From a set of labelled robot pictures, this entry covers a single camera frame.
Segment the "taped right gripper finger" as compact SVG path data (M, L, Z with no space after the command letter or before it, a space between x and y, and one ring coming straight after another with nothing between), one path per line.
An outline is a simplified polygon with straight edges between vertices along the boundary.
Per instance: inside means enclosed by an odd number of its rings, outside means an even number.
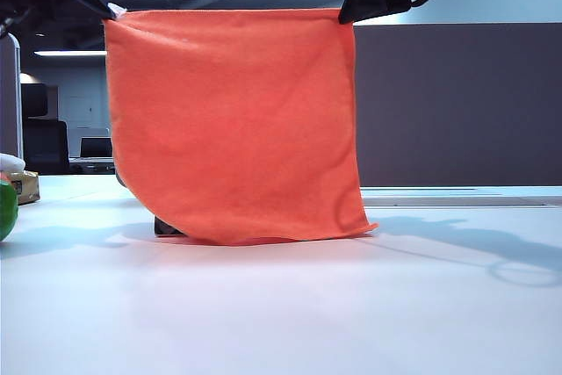
M375 2L363 2L357 6L354 12L353 22L365 21L372 18L384 18L393 16L406 11L412 7L410 2L388 3L386 0L376 0Z

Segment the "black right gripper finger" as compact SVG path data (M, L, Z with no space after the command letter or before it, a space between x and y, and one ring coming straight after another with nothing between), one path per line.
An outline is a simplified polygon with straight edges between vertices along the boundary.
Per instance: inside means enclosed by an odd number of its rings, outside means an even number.
M386 0L344 0L338 20L341 25L370 18L380 18L389 12Z

